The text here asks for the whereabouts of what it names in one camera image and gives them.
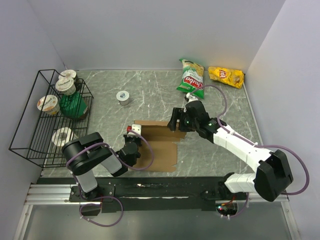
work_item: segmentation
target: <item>lay's chip bag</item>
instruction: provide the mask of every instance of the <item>lay's chip bag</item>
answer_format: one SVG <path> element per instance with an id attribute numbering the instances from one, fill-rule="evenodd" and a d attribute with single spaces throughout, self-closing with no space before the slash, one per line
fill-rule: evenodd
<path id="1" fill-rule="evenodd" d="M 180 59 L 182 62 L 182 81 L 176 88 L 179 91 L 185 93 L 191 93 L 193 90 L 200 88 L 204 85 L 204 72 L 205 68 L 193 61 Z M 205 92 L 203 89 L 199 89 L 193 95 L 203 99 L 205 98 Z"/>
<path id="2" fill-rule="evenodd" d="M 210 66 L 208 74 L 210 79 L 228 84 L 237 89 L 240 89 L 244 84 L 245 75 L 241 70 Z"/>

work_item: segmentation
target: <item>black wire rack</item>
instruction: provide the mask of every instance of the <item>black wire rack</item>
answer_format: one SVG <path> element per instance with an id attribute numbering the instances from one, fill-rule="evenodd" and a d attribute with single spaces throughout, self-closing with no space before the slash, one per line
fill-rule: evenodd
<path id="1" fill-rule="evenodd" d="M 58 129 L 67 127 L 73 132 L 66 142 L 88 134 L 94 97 L 82 78 L 76 76 L 75 79 L 77 94 L 81 96 L 79 99 L 87 106 L 87 111 L 81 119 L 65 117 L 61 111 L 55 115 L 48 115 L 37 109 L 37 102 L 41 97 L 55 95 L 58 101 L 61 101 L 63 94 L 55 88 L 59 75 L 55 69 L 38 71 L 9 147 L 13 153 L 41 168 L 66 166 L 61 148 L 52 142 L 52 137 Z M 80 104 L 77 104 L 77 108 L 74 109 L 76 113 L 79 108 Z"/>

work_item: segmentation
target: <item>green bottle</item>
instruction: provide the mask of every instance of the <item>green bottle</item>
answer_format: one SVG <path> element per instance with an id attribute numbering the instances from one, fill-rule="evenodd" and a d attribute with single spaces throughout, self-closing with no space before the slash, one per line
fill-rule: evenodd
<path id="1" fill-rule="evenodd" d="M 63 95 L 59 105 L 62 114 L 70 119 L 84 119 L 88 112 L 87 104 L 77 91 L 72 95 Z"/>

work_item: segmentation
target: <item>gray marble surface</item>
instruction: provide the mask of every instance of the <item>gray marble surface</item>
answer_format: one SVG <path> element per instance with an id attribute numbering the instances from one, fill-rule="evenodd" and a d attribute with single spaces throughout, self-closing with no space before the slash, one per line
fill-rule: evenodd
<path id="1" fill-rule="evenodd" d="M 78 76 L 87 83 L 94 96 L 88 133 L 99 132 L 104 141 L 115 150 L 123 147 L 123 134 L 134 120 L 168 121 L 173 107 L 183 107 L 185 94 L 177 91 L 182 70 L 109 70 L 79 71 Z M 208 72 L 204 84 L 210 84 Z M 258 132 L 244 89 L 215 82 L 227 98 L 227 113 L 223 120 L 235 131 L 257 142 Z M 130 103 L 119 105 L 116 94 L 120 90 L 130 93 Z M 223 98 L 214 88 L 207 87 L 202 100 L 210 117 L 224 109 Z M 224 176 L 229 172 L 251 173 L 243 161 L 222 147 L 189 132 L 178 144 L 178 162 L 175 172 L 128 171 L 123 177 L 183 177 Z M 93 169 L 97 177 L 111 176 L 98 165 Z M 43 177 L 70 177 L 66 168 L 47 168 Z"/>

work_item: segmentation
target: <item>yogurt cup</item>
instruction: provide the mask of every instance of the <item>yogurt cup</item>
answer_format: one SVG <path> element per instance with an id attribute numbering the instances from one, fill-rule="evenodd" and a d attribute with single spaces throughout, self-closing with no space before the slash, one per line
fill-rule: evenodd
<path id="1" fill-rule="evenodd" d="M 116 99 L 121 105 L 127 105 L 129 103 L 129 93 L 127 91 L 119 91 L 116 94 Z"/>
<path id="2" fill-rule="evenodd" d="M 76 92 L 74 79 L 70 76 L 61 78 L 56 82 L 55 89 L 67 96 L 74 94 Z"/>
<path id="3" fill-rule="evenodd" d="M 40 111 L 43 111 L 49 115 L 55 115 L 60 110 L 58 98 L 55 95 L 43 96 L 40 98 L 36 106 Z"/>
<path id="4" fill-rule="evenodd" d="M 61 80 L 63 78 L 69 78 L 69 77 L 75 79 L 76 76 L 77 76 L 77 72 L 75 70 L 72 70 L 72 69 L 64 70 L 60 74 L 61 75 L 58 76 L 59 80 Z"/>

